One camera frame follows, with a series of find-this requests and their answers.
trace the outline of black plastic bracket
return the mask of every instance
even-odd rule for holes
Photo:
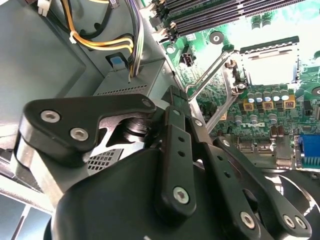
[[[213,146],[205,125],[188,119],[193,136],[193,158],[202,160],[208,191],[218,208],[222,227],[230,239],[260,239],[260,225],[223,150]]]
[[[250,184],[250,190],[258,201],[261,221],[272,237],[275,239],[284,239],[288,236],[310,238],[312,230],[305,217],[276,190],[274,185],[265,178],[262,172],[236,146],[225,144],[225,141],[224,137],[218,137],[214,140],[213,144],[235,160],[232,164],[242,173],[241,177],[246,178],[246,181]],[[290,227],[285,222],[285,219],[288,219],[286,216],[291,219],[294,227]],[[302,228],[298,224],[296,217],[304,222],[305,228]]]
[[[46,110],[58,113],[59,121],[44,121],[41,113]],[[28,145],[60,164],[82,166],[83,155],[98,143],[99,128],[107,128],[110,137],[122,120],[149,118],[155,111],[142,94],[35,100],[24,107],[19,132]],[[73,128],[84,129],[88,138],[73,139]]]
[[[154,203],[165,222],[178,225],[196,210],[191,137],[185,131],[185,114],[176,107],[166,109],[164,122]]]

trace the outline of black capacitor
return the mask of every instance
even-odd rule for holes
[[[280,125],[276,128],[278,136],[279,137],[284,137],[285,136],[285,129],[284,126]]]
[[[277,127],[276,126],[271,126],[270,127],[270,137],[271,138],[276,138],[277,137]]]

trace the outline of yellow wire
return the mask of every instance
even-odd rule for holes
[[[75,39],[77,39],[81,44],[91,48],[91,49],[95,49],[95,50],[101,50],[101,51],[112,51],[112,50],[119,50],[119,49],[124,49],[127,48],[129,49],[130,53],[132,53],[132,48],[134,46],[133,41],[128,38],[128,37],[122,37],[116,40],[112,40],[112,41],[103,41],[103,42],[94,42],[94,41],[89,41],[86,40],[82,37],[80,37],[80,35],[78,34],[78,32],[75,29],[74,26],[74,22],[70,13],[70,8],[69,8],[69,4],[68,4],[68,0],[62,0],[62,4],[65,7],[65,11],[66,11],[66,17],[68,19],[68,24],[69,24],[69,28],[70,31],[74,32],[73,37]],[[122,42],[129,42],[130,44],[123,44],[123,45],[119,45],[119,46],[105,46],[105,45],[112,45],[112,44],[117,44],[117,43],[122,43]]]
[[[98,3],[98,4],[108,4],[109,1],[104,1],[104,0],[89,0],[91,2],[94,2],[94,3]]]

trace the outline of gray metal panel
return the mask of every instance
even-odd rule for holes
[[[23,2],[1,5],[0,23],[0,146],[12,148],[27,102],[92,95],[103,76],[78,45],[62,40]]]
[[[72,5],[73,22],[78,32],[84,29],[87,32],[94,32],[95,23],[101,23],[105,16],[106,4],[95,3],[88,0],[70,0]],[[141,0],[136,0],[139,6],[142,8]],[[127,5],[124,1],[119,1],[120,7],[112,11],[108,25],[103,33],[94,38],[95,42],[104,42],[115,39],[116,37],[125,34],[133,33],[132,21]],[[52,1],[51,9],[56,15],[64,21],[63,11],[60,1]],[[164,51],[160,45],[158,45],[153,37],[152,33],[154,29],[151,27],[148,19],[143,19],[144,26],[144,46],[142,64],[153,62],[164,58]],[[88,51],[83,49],[92,62],[97,66],[100,72],[107,76],[108,72],[112,71],[112,67],[106,60],[106,56],[121,52],[128,58],[130,53],[127,49],[117,51]]]
[[[10,240],[25,205],[0,194],[0,239]]]
[[[140,74],[128,83],[128,70],[107,74],[94,95],[117,95],[141,93],[151,99],[161,99],[170,85],[175,85],[173,73],[165,60],[147,63]]]

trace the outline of white connector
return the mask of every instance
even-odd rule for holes
[[[145,6],[140,9],[141,16],[144,19],[148,19],[149,17],[154,17],[157,12],[156,12],[157,6],[154,3],[150,3],[148,6]]]
[[[52,0],[38,0],[38,14],[46,17],[50,9],[51,1]]]

